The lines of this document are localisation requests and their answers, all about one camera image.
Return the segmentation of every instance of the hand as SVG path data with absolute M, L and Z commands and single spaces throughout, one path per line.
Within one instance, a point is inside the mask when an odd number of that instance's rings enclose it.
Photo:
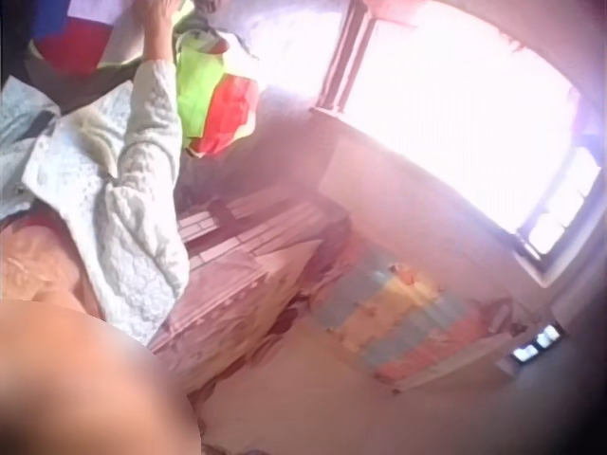
M 173 27 L 172 17 L 183 4 L 183 0 L 135 0 L 135 9 L 149 31 L 158 27 Z
M 135 0 L 135 11 L 143 23 L 143 60 L 173 61 L 173 14 L 183 0 Z

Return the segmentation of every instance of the sleeve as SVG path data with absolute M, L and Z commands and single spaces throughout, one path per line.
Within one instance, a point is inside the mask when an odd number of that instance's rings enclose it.
M 122 258 L 127 270 L 125 266 L 113 269 L 132 274 L 132 282 L 141 275 L 140 282 L 155 281 L 156 286 L 162 286 L 164 283 L 156 282 L 159 272 L 175 299 L 183 293 L 189 276 L 188 255 L 178 234 L 173 200 L 181 134 L 175 66 L 168 62 L 143 63 L 133 84 L 118 178 L 105 189 L 106 215 L 113 226 L 106 232 L 113 236 L 106 244 L 119 250 L 105 251 L 105 256 L 113 262 Z M 120 245 L 114 246 L 117 238 Z M 124 277 L 114 278 L 113 282 L 128 282 Z M 131 286 L 116 291 L 124 295 L 145 289 L 148 287 L 144 283 L 136 289 Z

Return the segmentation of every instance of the floor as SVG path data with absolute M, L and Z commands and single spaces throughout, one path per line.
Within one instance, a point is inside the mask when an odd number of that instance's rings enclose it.
M 275 455 L 559 453 L 604 399 L 604 320 L 598 300 L 516 380 L 477 367 L 397 396 L 304 321 L 266 366 L 218 386 L 203 409 L 209 442 Z

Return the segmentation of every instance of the blue fabric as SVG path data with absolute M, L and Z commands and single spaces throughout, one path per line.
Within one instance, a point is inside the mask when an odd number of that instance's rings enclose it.
M 34 24 L 34 39 L 57 35 L 67 27 L 67 10 L 70 0 L 37 0 Z

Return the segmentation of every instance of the bright window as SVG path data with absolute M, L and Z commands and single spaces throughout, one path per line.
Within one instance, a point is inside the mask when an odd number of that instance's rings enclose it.
M 496 27 L 428 2 L 405 27 L 371 21 L 344 118 L 443 180 L 534 260 L 573 223 L 600 173 L 575 147 L 580 96 Z

